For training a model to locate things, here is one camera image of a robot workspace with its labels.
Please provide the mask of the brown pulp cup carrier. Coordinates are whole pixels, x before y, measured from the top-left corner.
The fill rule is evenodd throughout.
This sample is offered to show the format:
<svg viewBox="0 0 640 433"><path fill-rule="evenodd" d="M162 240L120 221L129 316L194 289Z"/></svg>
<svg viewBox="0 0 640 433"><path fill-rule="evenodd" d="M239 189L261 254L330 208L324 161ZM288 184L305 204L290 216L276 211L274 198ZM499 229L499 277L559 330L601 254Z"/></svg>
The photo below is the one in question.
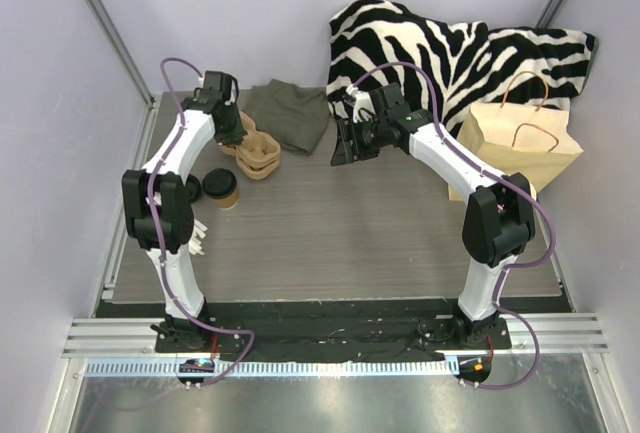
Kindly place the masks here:
<svg viewBox="0 0 640 433"><path fill-rule="evenodd" d="M240 119L246 134L239 145L222 145L221 151L235 158L237 166L252 180L262 180L281 164L281 146L268 133L259 131L255 122L243 111Z"/></svg>

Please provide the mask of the black plastic cup lid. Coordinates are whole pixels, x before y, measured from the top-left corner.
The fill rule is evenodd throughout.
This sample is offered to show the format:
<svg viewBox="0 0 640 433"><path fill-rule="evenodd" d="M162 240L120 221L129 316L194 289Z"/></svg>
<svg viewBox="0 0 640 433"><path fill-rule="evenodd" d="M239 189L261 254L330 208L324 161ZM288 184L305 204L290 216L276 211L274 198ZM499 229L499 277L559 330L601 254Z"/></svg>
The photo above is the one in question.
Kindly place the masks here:
<svg viewBox="0 0 640 433"><path fill-rule="evenodd" d="M235 186L237 186L235 174L225 168L216 168L209 171L202 180L203 192L212 199L218 198Z"/></svg>

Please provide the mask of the brown paper coffee cup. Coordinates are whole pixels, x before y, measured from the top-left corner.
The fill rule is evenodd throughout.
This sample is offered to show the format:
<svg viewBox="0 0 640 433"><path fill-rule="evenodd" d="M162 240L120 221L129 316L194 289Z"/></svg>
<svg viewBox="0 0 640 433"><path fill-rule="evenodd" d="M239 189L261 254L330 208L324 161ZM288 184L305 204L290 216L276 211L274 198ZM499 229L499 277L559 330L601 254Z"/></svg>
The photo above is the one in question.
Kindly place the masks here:
<svg viewBox="0 0 640 433"><path fill-rule="evenodd" d="M214 201L218 208L222 210L228 210L233 208L239 200L239 189L237 186L230 189L225 194L221 194L218 198L215 198Z"/></svg>

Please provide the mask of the brown paper bag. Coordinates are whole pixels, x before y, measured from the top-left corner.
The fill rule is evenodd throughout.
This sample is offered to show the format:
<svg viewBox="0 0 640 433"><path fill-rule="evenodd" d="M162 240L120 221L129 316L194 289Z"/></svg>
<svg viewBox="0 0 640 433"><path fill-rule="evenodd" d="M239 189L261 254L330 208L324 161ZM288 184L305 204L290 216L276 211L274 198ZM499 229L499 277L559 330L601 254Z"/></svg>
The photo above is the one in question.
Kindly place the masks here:
<svg viewBox="0 0 640 433"><path fill-rule="evenodd" d="M546 106L549 86L534 105L508 101L470 105L457 141L480 160L507 175L523 174L535 194L543 190L582 153L568 133L569 113Z"/></svg>

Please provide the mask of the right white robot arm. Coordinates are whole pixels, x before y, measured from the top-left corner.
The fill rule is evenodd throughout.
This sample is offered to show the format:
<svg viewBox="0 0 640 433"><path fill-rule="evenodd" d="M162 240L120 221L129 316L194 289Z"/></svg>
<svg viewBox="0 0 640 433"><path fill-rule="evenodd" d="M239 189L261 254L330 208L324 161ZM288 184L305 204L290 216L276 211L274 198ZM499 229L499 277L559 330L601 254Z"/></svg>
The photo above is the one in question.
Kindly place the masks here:
<svg viewBox="0 0 640 433"><path fill-rule="evenodd" d="M437 127L431 113L411 109L396 83L370 93L350 86L344 100L352 113L337 122L332 165L374 159L393 146L424 163L462 197L462 241L470 263L442 341L465 348L483 345L497 325L506 271L535 236L528 180L479 160Z"/></svg>

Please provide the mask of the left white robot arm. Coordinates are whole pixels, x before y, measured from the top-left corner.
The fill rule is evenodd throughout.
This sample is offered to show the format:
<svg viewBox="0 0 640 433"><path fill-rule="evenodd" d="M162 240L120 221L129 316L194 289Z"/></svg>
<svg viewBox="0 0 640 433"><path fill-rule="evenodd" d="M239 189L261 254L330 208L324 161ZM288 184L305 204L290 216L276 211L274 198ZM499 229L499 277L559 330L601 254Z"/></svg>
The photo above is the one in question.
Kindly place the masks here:
<svg viewBox="0 0 640 433"><path fill-rule="evenodd" d="M155 331L193 352L205 350L214 332L191 261L195 219L186 183L210 141L242 142L238 92L234 76L205 72L200 86L177 103L176 122L160 149L142 168L125 171L121 179L127 234L152 262L165 296L164 321Z"/></svg>

